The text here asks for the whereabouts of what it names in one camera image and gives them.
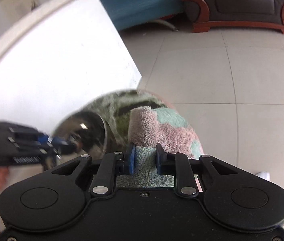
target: black handheld device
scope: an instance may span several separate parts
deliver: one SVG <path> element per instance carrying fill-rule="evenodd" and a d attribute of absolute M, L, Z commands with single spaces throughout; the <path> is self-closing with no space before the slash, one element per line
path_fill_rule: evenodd
<path fill-rule="evenodd" d="M 89 155 L 16 183 L 0 196 L 0 241 L 284 241 L 284 190 L 210 155 L 199 160 L 156 146 L 169 188 L 118 188 L 133 174 L 126 153 Z M 202 188 L 199 191 L 194 175 Z"/>
<path fill-rule="evenodd" d="M 32 127 L 0 122 L 0 166 L 45 165 L 48 157 L 71 154 L 76 147 L 61 138 L 50 139 Z"/>

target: screw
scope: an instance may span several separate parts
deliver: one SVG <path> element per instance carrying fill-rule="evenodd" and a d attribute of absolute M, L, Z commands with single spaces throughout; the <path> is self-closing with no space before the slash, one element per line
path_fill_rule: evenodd
<path fill-rule="evenodd" d="M 115 151 L 114 154 L 116 155 L 121 155 L 122 152 L 121 151 Z"/>
<path fill-rule="evenodd" d="M 104 195 L 107 191 L 109 191 L 109 189 L 105 186 L 97 186 L 94 187 L 92 190 L 95 194 L 101 194 L 101 195 Z"/>
<path fill-rule="evenodd" d="M 196 189 L 193 187 L 184 187 L 181 189 L 181 192 L 185 195 L 194 195 L 196 193 Z"/>

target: sofa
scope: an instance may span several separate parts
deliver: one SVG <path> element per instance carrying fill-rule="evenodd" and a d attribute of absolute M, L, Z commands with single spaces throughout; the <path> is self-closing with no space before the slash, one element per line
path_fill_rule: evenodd
<path fill-rule="evenodd" d="M 284 0 L 182 0 L 194 32 L 238 26 L 278 29 L 284 33 Z"/>
<path fill-rule="evenodd" d="M 117 30 L 183 12 L 181 0 L 100 0 Z"/>

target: metal pin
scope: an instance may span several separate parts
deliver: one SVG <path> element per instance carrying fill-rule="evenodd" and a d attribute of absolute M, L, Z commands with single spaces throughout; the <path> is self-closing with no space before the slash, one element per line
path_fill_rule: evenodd
<path fill-rule="evenodd" d="M 97 186 L 94 187 L 92 190 L 95 194 L 101 194 L 101 195 L 104 195 L 107 191 L 109 191 L 109 189 L 105 186 Z"/>
<path fill-rule="evenodd" d="M 193 187 L 184 187 L 181 189 L 181 192 L 185 195 L 194 195 L 196 193 L 196 189 Z"/>

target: white shoe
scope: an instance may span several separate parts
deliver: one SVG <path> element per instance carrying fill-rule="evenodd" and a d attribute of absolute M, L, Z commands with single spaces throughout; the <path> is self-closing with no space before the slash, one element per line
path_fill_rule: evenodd
<path fill-rule="evenodd" d="M 257 174 L 255 174 L 256 176 L 258 176 L 259 178 L 263 178 L 267 181 L 270 181 L 270 173 L 269 172 L 259 172 Z"/>

